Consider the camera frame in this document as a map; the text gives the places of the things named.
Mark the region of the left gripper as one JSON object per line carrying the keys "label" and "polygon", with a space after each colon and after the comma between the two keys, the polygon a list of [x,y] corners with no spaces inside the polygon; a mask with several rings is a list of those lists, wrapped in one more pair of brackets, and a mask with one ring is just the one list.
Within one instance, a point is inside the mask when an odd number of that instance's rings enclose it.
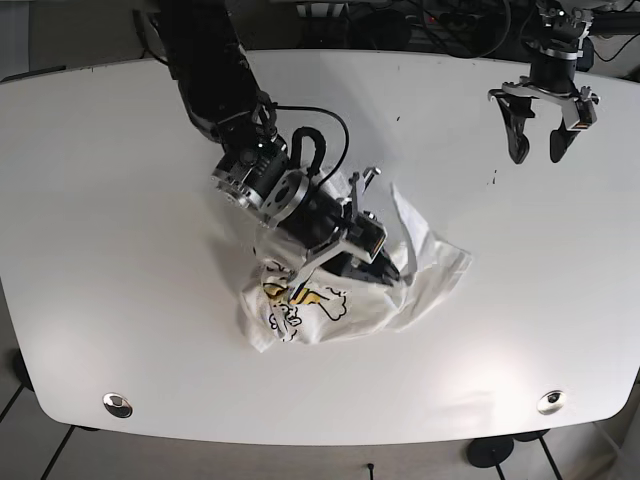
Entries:
{"label": "left gripper", "polygon": [[553,163],[562,160],[580,131],[570,130],[575,115],[575,102],[599,96],[590,87],[580,89],[570,82],[568,93],[556,93],[536,86],[528,77],[521,77],[519,83],[505,82],[498,89],[488,92],[489,99],[496,99],[503,117],[510,158],[515,164],[522,164],[530,150],[530,143],[524,133],[525,123],[533,118],[531,102],[542,100],[557,105],[561,109],[562,121],[549,137],[549,155]]}

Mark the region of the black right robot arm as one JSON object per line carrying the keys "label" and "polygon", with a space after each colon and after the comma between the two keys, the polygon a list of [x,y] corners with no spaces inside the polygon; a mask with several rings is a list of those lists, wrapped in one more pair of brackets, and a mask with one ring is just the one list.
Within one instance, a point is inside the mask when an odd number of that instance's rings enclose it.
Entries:
{"label": "black right robot arm", "polygon": [[212,178],[234,205],[305,250],[290,270],[292,294],[313,272],[392,285],[397,267],[384,249],[385,227],[359,207],[376,167],[355,172],[344,198],[330,195],[322,174],[326,140],[313,127],[285,141],[277,129],[282,105],[263,91],[222,1],[160,1],[150,15],[191,123],[224,155]]}

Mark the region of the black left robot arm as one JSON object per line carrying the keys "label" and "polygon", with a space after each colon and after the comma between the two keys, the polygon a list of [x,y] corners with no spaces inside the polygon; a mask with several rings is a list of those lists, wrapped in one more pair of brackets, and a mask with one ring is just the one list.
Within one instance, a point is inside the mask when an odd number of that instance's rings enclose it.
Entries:
{"label": "black left robot arm", "polygon": [[593,15],[575,8],[568,12],[557,1],[536,1],[532,11],[539,15],[522,28],[524,44],[531,54],[530,70],[517,83],[505,82],[488,92],[497,102],[507,136],[511,160],[520,165],[530,143],[525,123],[535,117],[532,102],[541,100],[560,108],[561,122],[549,139],[552,162],[559,162],[579,133],[597,121],[595,106],[599,97],[588,86],[574,83],[583,40],[588,36]]}

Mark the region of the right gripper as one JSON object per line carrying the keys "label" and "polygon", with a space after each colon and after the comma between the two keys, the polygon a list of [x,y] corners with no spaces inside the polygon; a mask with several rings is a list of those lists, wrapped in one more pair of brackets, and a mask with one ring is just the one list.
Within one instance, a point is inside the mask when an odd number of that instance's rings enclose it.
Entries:
{"label": "right gripper", "polygon": [[399,281],[399,270],[384,248],[372,263],[366,263],[353,255],[354,246],[347,240],[349,228],[360,213],[359,201],[371,181],[380,173],[379,168],[368,167],[363,174],[355,172],[351,176],[350,196],[342,202],[342,215],[336,222],[336,230],[324,243],[309,250],[304,264],[291,273],[287,281],[289,300],[298,295],[314,270],[323,264],[327,272],[344,278],[388,286]]}

